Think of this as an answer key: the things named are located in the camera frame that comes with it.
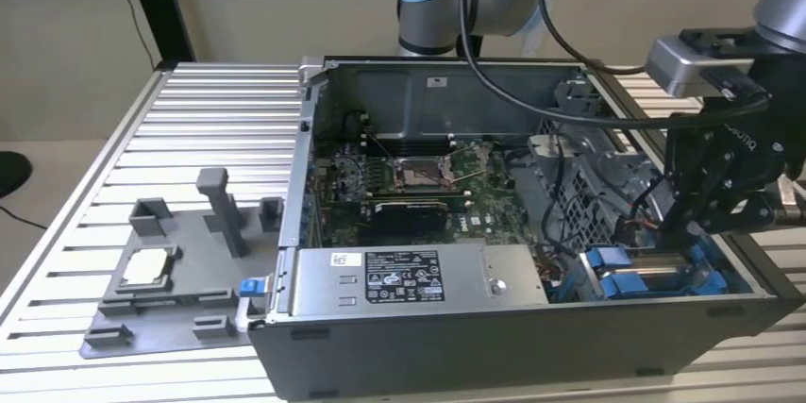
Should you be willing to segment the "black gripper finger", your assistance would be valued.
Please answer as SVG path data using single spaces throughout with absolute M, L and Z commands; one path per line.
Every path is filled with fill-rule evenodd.
M 773 194 L 765 189 L 735 191 L 723 189 L 707 199 L 704 230 L 708 234 L 749 233 L 773 224 Z
M 660 228 L 658 248 L 690 248 L 696 234 L 689 224 L 705 212 L 716 194 L 725 188 L 728 170 L 735 156 L 674 158 L 668 172 L 674 203 L 665 214 Z

